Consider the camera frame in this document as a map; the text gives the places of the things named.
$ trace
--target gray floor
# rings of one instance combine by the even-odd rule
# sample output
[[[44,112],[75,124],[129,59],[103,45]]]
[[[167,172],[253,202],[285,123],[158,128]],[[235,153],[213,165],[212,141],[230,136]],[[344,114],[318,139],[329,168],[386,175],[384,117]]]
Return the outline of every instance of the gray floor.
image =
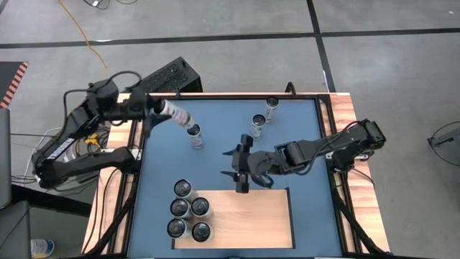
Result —
[[[304,0],[111,1],[101,11],[64,0],[90,40],[266,32],[312,32]],[[323,32],[460,27],[460,2],[315,0]],[[0,43],[82,40],[54,0],[9,0],[0,14]],[[426,138],[458,119],[460,34],[324,38],[337,91],[350,92],[358,118],[377,120],[388,138],[370,161],[391,250],[398,255],[457,258],[458,168],[440,161]],[[178,56],[201,75],[205,91],[326,91],[313,38],[242,40],[96,48],[110,71],[143,76]],[[43,133],[63,122],[62,94],[104,78],[85,47],[0,50],[0,60],[29,61],[11,104],[12,131]],[[131,83],[120,78],[120,87]],[[69,101],[76,105],[81,96]],[[24,145],[35,138],[14,137]],[[31,149],[13,145],[14,174]],[[75,199],[91,202],[88,188]],[[32,210],[32,234],[56,241],[55,256],[77,255],[87,219]]]

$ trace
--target soda can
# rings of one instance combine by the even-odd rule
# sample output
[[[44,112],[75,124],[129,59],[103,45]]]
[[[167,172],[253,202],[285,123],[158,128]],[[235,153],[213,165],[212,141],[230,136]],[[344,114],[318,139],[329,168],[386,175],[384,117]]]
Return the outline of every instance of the soda can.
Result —
[[[265,117],[264,115],[257,114],[252,117],[252,129],[251,129],[251,136],[254,140],[257,140],[260,135],[262,134],[262,127],[265,124]]]
[[[185,199],[175,199],[171,202],[171,214],[179,219],[190,219],[192,215],[191,205]]]
[[[275,115],[275,110],[278,108],[278,98],[276,97],[268,97],[267,101],[265,102],[265,106],[267,107],[265,111],[265,119],[267,123],[270,123]]]
[[[206,220],[212,215],[209,201],[203,197],[198,197],[192,202],[192,213],[196,219]]]
[[[192,147],[195,149],[200,149],[204,147],[204,141],[201,137],[201,130],[198,124],[193,125],[190,129],[187,129],[187,134],[192,140]]]
[[[190,129],[195,125],[195,120],[189,112],[176,106],[168,100],[162,100],[161,115],[170,115],[171,119],[186,129]]]
[[[205,242],[213,237],[211,226],[205,222],[196,223],[192,229],[192,237],[196,242]]]
[[[191,224],[183,219],[173,219],[167,224],[167,234],[174,238],[187,238],[192,235]]]
[[[30,240],[30,251],[32,258],[47,258],[51,256],[55,249],[55,243],[52,240],[32,239]]]
[[[198,195],[192,189],[192,185],[185,179],[179,180],[174,185],[175,196],[179,199],[185,199],[189,203],[192,202]]]

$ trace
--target orange and white stripe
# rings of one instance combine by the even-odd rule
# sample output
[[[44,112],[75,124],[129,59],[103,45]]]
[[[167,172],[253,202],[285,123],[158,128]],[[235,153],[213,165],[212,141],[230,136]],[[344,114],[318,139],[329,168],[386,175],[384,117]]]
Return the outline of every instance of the orange and white stripe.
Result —
[[[23,62],[23,64],[19,66],[16,71],[16,75],[14,75],[14,78],[9,85],[9,88],[6,90],[5,96],[2,100],[0,100],[0,107],[5,109],[8,108],[9,104],[13,100],[13,96],[16,93],[17,88],[19,87],[19,83],[21,83],[22,77],[24,77],[24,74],[26,73],[27,67],[29,67],[28,62]]]

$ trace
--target black can lid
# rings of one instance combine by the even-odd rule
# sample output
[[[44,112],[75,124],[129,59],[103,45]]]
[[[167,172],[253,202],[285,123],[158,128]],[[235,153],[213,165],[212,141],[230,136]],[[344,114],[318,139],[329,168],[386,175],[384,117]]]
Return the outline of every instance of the black can lid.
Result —
[[[205,242],[211,235],[211,228],[204,222],[196,223],[192,229],[192,237],[196,242]]]
[[[209,210],[209,202],[205,198],[196,198],[192,202],[192,211],[195,215],[203,216]]]
[[[256,114],[252,117],[252,122],[257,126],[262,126],[265,124],[265,117],[261,114]]]
[[[171,203],[171,213],[176,217],[183,216],[188,211],[188,202],[185,199],[175,199]]]
[[[167,234],[170,237],[177,238],[184,234],[186,228],[184,221],[173,219],[167,224]]]
[[[278,105],[278,98],[276,97],[268,97],[267,98],[267,104],[270,107],[276,107]]]
[[[179,197],[187,196],[191,191],[192,191],[192,186],[190,185],[189,182],[187,182],[184,179],[179,180],[174,185],[175,195],[177,195]]]
[[[190,129],[187,129],[189,135],[195,136],[200,133],[200,126],[198,124],[193,125]]]

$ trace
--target light wooden board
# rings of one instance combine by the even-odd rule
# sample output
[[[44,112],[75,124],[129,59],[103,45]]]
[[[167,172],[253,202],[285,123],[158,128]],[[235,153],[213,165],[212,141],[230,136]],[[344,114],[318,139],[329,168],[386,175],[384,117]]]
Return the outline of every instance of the light wooden board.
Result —
[[[261,95],[290,95],[289,93],[184,93],[182,94],[183,96],[210,96],[210,95],[225,95],[225,96],[232,96],[232,95],[255,95],[255,94],[261,94]],[[326,93],[299,93],[299,94],[326,94]],[[161,93],[161,94],[151,94],[153,96],[174,96],[175,94],[173,93]],[[334,93],[330,94],[331,96],[331,101],[332,101],[332,107],[333,107],[333,113],[334,113],[334,119],[336,123],[336,128],[337,130],[343,129],[348,123],[353,122],[356,120],[356,115],[354,113],[354,107],[351,102],[351,97],[349,94],[340,94],[340,93]],[[127,99],[129,97],[128,94],[120,94],[119,95],[119,101],[123,99]],[[323,118],[325,119],[325,128],[326,132],[328,134],[331,133],[330,128],[328,126],[328,121],[327,121],[327,113],[325,113],[325,109],[323,110]],[[112,127],[111,128],[111,133],[109,135],[109,143],[108,143],[108,148],[117,148],[117,147],[122,147],[126,146],[128,138],[129,138],[129,130],[131,128],[131,123],[125,123],[120,127]],[[139,139],[140,136],[140,130],[141,127],[137,128],[138,131],[136,139]],[[363,171],[366,173],[368,176],[370,176],[369,172],[369,166],[365,162],[358,162],[356,163],[356,168],[359,170]],[[101,177],[99,181],[99,188],[101,190],[104,189],[106,185],[106,179],[109,177],[111,171],[110,169],[105,169],[101,171]],[[108,187],[106,197],[107,199],[110,199],[113,202],[107,202],[106,200],[106,205],[104,209],[104,223],[103,223],[103,231],[110,225],[111,221],[113,220],[113,215],[115,211],[115,206],[116,206],[116,198],[118,195],[119,191],[119,183],[120,183],[120,178],[121,174],[116,173],[116,175],[111,179],[111,184]],[[382,218],[380,216],[380,210],[378,207],[377,203],[377,198],[375,196],[374,189],[367,181],[366,179],[363,179],[361,176],[351,173],[348,178],[350,190],[351,190],[351,197],[353,200],[353,205],[354,205],[354,213],[356,216],[356,219],[360,223],[360,225],[364,228],[366,233],[374,240],[375,244],[382,248],[383,250],[389,250],[388,248],[388,242],[387,242],[387,237],[385,234],[385,229],[383,227],[382,223]],[[131,184],[128,183],[126,185],[128,191],[131,188]],[[100,208],[98,209],[98,216],[96,217],[96,226],[95,230],[93,233],[93,238],[91,239],[88,249],[90,250],[97,242],[97,233],[99,233],[99,222],[101,220],[100,218],[100,211],[101,211],[101,201],[102,201],[102,191],[99,192],[98,194],[99,198],[99,203],[98,205]],[[86,243],[87,239],[89,238],[91,228],[92,228],[92,223],[94,220],[94,210],[96,208],[96,203],[93,203],[93,209],[91,210],[91,215],[90,219],[88,221],[88,228],[86,230],[86,236],[85,236],[85,242]],[[351,230],[348,222],[346,221],[345,218],[343,218],[344,221],[344,228],[345,228],[345,234],[346,234],[346,242],[347,246],[350,252],[354,251],[353,248],[353,241],[352,241],[352,236],[351,236]],[[124,229],[125,229],[125,223],[124,221],[120,224],[119,232],[117,235],[116,239],[116,245],[115,245],[115,253],[121,252],[121,244],[122,244],[122,237],[124,236]]]
[[[119,102],[123,101],[123,99],[128,98],[126,94],[120,94],[119,95]],[[110,129],[110,134],[109,138],[107,141],[107,148],[108,149],[115,149],[118,147],[126,147],[128,144],[128,139],[129,139],[129,131],[131,129],[132,122],[128,121],[127,123],[123,123],[122,125],[115,127],[112,126]],[[105,204],[104,208],[102,207],[102,201],[103,201],[103,194],[104,194],[104,189],[107,186],[107,181],[111,175],[111,173],[114,171],[114,168],[104,168],[101,170],[101,173],[99,174],[99,181],[98,181],[98,195],[94,196],[93,200],[93,208],[91,210],[91,214],[88,220],[88,226],[86,228],[86,234],[85,234],[85,240],[83,242],[83,247],[82,247],[82,253],[88,252],[91,250],[94,245],[98,242],[99,237],[102,237],[104,232],[107,230],[107,228],[110,226],[112,221],[114,220],[114,213],[115,213],[115,207],[116,207],[116,199],[118,197],[118,192],[120,189],[120,183],[121,183],[121,172],[116,171],[115,174],[111,177],[111,180],[109,182],[109,186],[107,187],[107,192],[105,195]],[[130,190],[130,184],[127,186],[127,191],[125,192],[126,196],[124,199],[126,200],[127,195],[129,194]],[[98,206],[97,206],[97,214],[96,214],[96,199],[98,199]],[[123,222],[119,226],[119,235],[116,239],[116,251],[121,251],[121,241],[122,237],[124,234],[124,228],[125,228],[125,221],[126,217],[123,220]],[[93,229],[93,223],[96,223],[94,227],[93,234],[91,235],[91,230]],[[88,247],[86,250],[83,251],[84,245],[89,241]]]
[[[207,223],[214,235],[206,242],[196,242],[192,237],[179,239],[175,248],[293,247],[286,190],[251,190],[248,194],[198,191],[198,195],[209,200],[213,214]]]
[[[330,94],[330,96],[336,128],[337,131],[340,132],[348,123],[357,120],[354,113],[353,103],[351,102],[349,94]],[[326,134],[329,135],[331,134],[331,129],[329,127],[326,109],[324,108],[321,110],[323,112]],[[355,167],[371,177],[367,162],[356,161]],[[339,177],[336,176],[335,179],[336,184],[340,185],[341,182]],[[363,176],[351,171],[348,175],[348,185],[350,188],[351,202],[353,204],[356,220],[378,247],[385,251],[389,251],[390,248],[388,246],[387,235],[385,234],[382,218],[380,216],[379,204],[377,203],[377,197],[372,183]],[[339,187],[339,193],[343,198],[342,187]],[[348,251],[355,252],[351,228],[343,215],[342,222],[344,223]],[[362,248],[363,251],[366,252],[366,248],[363,245]]]

